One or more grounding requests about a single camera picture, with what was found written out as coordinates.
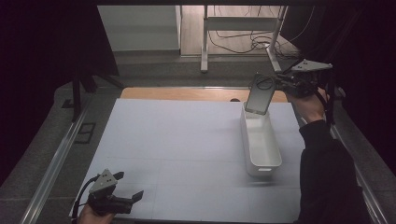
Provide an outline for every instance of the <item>human hand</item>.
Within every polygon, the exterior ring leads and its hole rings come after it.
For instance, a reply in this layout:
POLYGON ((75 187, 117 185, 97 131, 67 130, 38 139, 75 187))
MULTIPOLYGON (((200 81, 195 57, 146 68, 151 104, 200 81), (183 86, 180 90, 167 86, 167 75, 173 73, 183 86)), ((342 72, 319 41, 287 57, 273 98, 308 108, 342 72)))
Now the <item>human hand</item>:
POLYGON ((109 213, 101 217, 97 215, 88 204, 85 204, 79 214, 78 224, 109 224, 115 215, 116 214, 109 213))
MULTIPOLYGON (((323 99, 328 99, 325 90, 318 88, 318 92, 323 96, 323 99)), ((296 98, 286 93, 286 97, 289 102, 295 105, 297 112, 307 123, 323 119, 323 104, 315 94, 304 98, 296 98)))

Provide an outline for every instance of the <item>white plastic container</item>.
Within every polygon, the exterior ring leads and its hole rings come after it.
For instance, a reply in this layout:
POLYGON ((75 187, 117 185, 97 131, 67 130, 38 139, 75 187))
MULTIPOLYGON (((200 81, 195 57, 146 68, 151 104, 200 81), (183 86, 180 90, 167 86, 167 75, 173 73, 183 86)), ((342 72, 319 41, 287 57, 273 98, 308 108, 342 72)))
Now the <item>white plastic container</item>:
POLYGON ((282 158, 269 111, 258 115, 245 111, 243 107, 241 128, 247 172, 255 176, 271 175, 282 164, 282 158))

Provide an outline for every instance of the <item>white paper sheet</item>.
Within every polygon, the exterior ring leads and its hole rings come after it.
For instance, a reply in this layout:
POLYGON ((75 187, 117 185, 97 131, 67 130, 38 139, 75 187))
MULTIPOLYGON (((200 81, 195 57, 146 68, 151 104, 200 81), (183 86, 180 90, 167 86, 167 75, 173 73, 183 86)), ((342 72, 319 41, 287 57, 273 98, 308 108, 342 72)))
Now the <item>white paper sheet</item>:
POLYGON ((145 191, 131 214, 117 217, 292 222, 300 211, 304 148, 292 107, 269 107, 283 161, 269 179, 246 172, 241 108, 236 102, 119 99, 84 183, 108 168, 125 172, 114 195, 145 191))

